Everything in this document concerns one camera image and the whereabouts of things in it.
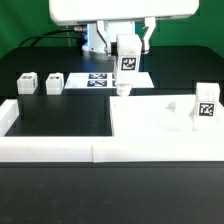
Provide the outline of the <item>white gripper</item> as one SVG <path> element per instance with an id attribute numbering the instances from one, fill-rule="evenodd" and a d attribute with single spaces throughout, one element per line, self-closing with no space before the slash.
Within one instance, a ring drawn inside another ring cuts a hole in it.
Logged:
<path id="1" fill-rule="evenodd" d="M 49 0 L 50 17 L 57 25 L 97 21 L 97 33 L 105 44 L 107 55 L 111 54 L 111 41 L 104 21 L 137 21 L 145 18 L 142 53 L 147 54 L 149 40 L 156 27 L 155 18 L 186 18 L 193 15 L 198 7 L 199 0 Z"/>

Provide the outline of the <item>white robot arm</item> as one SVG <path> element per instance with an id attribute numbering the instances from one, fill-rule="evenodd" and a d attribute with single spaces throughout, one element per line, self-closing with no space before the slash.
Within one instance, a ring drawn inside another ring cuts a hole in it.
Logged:
<path id="1" fill-rule="evenodd" d="M 135 34 L 135 23 L 143 23 L 142 53 L 149 51 L 149 39 L 157 20 L 187 18 L 199 0 L 48 0 L 52 21 L 59 26 L 86 25 L 86 54 L 112 55 L 119 34 Z"/>

